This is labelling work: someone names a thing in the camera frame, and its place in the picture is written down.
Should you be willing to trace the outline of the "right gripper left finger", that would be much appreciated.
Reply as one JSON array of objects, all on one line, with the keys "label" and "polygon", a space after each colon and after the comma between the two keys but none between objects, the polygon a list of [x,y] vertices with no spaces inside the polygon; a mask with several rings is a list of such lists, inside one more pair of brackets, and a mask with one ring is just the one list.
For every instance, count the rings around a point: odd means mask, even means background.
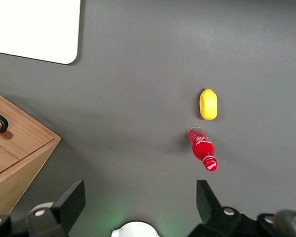
[{"label": "right gripper left finger", "polygon": [[77,180],[55,202],[39,204],[29,212],[29,236],[67,237],[84,207],[84,181]]}]

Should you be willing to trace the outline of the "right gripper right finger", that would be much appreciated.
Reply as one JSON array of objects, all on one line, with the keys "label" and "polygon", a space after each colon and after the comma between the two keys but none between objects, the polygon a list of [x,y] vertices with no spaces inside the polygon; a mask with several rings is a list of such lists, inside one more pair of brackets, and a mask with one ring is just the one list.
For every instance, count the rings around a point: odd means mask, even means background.
[{"label": "right gripper right finger", "polygon": [[205,180],[196,183],[196,206],[202,223],[197,226],[198,237],[234,237],[242,216],[234,208],[222,206]]}]

